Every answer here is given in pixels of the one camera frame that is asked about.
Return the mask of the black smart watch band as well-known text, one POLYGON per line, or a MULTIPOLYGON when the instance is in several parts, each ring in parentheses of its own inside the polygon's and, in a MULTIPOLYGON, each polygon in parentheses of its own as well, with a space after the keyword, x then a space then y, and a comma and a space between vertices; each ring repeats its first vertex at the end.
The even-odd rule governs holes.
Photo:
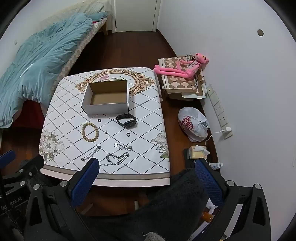
POLYGON ((136 118, 129 113, 120 114, 115 119, 124 128, 133 128, 137 124, 136 118))

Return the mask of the small white tube bottle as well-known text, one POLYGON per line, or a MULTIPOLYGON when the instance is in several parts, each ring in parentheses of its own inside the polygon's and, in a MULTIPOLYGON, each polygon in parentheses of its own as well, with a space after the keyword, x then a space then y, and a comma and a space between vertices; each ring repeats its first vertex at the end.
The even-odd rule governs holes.
POLYGON ((217 163, 209 163, 209 166, 213 169, 213 170, 218 170, 220 168, 223 167, 223 163, 221 162, 217 162, 217 163))

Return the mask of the tissue box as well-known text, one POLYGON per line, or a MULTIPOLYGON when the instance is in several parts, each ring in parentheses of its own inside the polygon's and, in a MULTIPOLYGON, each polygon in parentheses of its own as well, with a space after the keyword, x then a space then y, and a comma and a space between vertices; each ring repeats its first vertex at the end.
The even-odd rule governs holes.
POLYGON ((210 152, 204 146, 191 146, 183 151, 185 161, 195 160, 195 159, 207 159, 210 152))

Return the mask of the white plastic bag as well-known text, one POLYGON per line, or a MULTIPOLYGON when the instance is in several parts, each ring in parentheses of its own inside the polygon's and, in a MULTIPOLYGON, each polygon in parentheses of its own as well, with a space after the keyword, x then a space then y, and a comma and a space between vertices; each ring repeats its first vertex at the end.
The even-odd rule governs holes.
POLYGON ((208 120, 196 108, 185 107, 180 109, 178 123, 191 142, 203 142, 208 136, 208 120))

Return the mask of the patterned white tablecloth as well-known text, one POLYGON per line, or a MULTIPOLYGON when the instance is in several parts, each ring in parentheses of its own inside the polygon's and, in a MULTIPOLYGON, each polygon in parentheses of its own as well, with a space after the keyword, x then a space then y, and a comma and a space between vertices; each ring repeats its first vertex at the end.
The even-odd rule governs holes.
POLYGON ((170 159, 158 78, 146 67, 104 69, 64 77, 50 102, 41 134, 41 172, 69 180, 94 157, 97 186, 153 187, 170 183, 170 159), (87 115, 81 102, 87 84, 127 80, 129 111, 124 128, 114 114, 87 115))

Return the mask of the teal blue duvet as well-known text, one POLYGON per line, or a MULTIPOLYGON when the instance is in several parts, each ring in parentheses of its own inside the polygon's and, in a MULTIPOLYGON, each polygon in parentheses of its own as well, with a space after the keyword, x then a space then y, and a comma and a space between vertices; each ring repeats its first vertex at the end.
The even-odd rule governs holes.
POLYGON ((34 33, 20 46, 1 76, 1 128, 10 127, 27 100, 49 107, 54 82, 92 27, 86 14, 74 14, 34 33))

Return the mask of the bed with checkered mattress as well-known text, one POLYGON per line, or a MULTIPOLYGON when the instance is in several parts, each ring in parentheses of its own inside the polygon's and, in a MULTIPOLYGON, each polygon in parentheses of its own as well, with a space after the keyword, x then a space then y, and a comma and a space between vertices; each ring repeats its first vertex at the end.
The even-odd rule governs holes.
MULTIPOLYGON (((86 35, 86 37, 80 42, 80 44, 77 46, 75 52, 71 56, 71 58, 68 60, 68 62, 63 66, 62 72, 59 74, 57 80, 54 82, 53 85, 53 94, 55 89, 57 88, 58 83, 63 79, 70 71, 74 63, 76 62, 77 58, 80 56, 82 50, 85 48, 85 46, 90 42, 90 40, 94 37, 94 35, 100 30, 100 28, 106 23, 107 21, 107 15, 106 12, 103 13, 97 13, 93 16, 88 16, 92 19, 93 27, 92 30, 86 35)), ((46 27, 49 27, 51 25, 45 26, 43 25, 42 30, 44 30, 46 27)), ((17 119, 18 115, 20 114, 22 110, 18 111, 14 116, 13 120, 17 119)))

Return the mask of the open cardboard box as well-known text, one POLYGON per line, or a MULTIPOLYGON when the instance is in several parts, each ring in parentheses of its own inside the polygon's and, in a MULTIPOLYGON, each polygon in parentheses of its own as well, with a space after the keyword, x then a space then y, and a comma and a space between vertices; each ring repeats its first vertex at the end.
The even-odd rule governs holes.
POLYGON ((86 86, 81 108, 87 115, 129 113, 127 80, 100 81, 86 86))

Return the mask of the checkered folded cloth stack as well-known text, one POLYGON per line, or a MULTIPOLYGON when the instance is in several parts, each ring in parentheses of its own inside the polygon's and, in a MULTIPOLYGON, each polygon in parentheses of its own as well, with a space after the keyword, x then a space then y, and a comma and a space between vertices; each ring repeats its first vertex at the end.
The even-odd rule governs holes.
MULTIPOLYGON (((159 66, 165 68, 177 68, 177 62, 180 60, 190 61, 192 54, 180 57, 159 58, 159 66)), ((163 89, 167 94, 180 94, 186 99, 204 99, 206 97, 206 80, 203 69, 199 69, 193 79, 187 80, 180 77, 161 75, 163 89)))

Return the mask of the pink panther plush toy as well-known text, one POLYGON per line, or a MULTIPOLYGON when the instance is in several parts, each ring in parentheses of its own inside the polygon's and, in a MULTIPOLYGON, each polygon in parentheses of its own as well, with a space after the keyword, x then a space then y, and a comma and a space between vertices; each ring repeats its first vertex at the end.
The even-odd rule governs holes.
POLYGON ((193 79, 195 74, 202 66, 209 63, 209 59, 201 54, 196 53, 192 55, 190 61, 180 60, 177 62, 177 68, 165 68, 159 65, 154 66, 154 72, 160 75, 180 77, 187 80, 193 79))

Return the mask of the striped pillow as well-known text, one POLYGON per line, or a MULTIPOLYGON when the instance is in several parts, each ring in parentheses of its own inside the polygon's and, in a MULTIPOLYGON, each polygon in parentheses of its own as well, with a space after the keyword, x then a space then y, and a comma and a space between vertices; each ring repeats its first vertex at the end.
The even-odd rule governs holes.
POLYGON ((52 16, 41 21, 42 25, 48 26, 58 21, 65 20, 72 15, 83 13, 87 16, 93 16, 97 13, 106 12, 106 15, 111 14, 111 4, 109 1, 82 1, 65 9, 59 10, 52 16))

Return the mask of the white door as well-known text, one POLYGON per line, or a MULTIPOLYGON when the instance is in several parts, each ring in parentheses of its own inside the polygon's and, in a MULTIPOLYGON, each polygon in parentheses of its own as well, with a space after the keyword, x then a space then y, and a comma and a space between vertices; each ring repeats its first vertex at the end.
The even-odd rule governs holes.
POLYGON ((157 29, 161 1, 117 0, 111 1, 112 31, 155 32, 157 29))

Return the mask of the white wall power strip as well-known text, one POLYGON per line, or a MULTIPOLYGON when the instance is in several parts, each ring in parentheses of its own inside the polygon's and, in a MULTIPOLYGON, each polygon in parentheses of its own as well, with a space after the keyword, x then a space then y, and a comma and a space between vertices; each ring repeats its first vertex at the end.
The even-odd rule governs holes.
POLYGON ((226 112, 225 112, 225 110, 222 106, 222 103, 218 97, 218 94, 214 90, 213 86, 211 84, 207 85, 206 90, 207 90, 206 100, 209 102, 211 108, 213 109, 215 116, 217 117, 217 121, 218 121, 220 128, 222 129, 227 126, 231 127, 230 123, 228 121, 226 112))

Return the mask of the round wall hole cover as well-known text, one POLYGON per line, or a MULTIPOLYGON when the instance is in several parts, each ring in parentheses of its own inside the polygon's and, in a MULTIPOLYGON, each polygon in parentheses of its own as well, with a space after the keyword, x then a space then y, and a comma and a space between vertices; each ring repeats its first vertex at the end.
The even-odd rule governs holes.
POLYGON ((260 37, 262 37, 262 36, 264 35, 264 32, 263 32, 263 30, 258 29, 258 30, 257 30, 257 34, 258 34, 260 37))

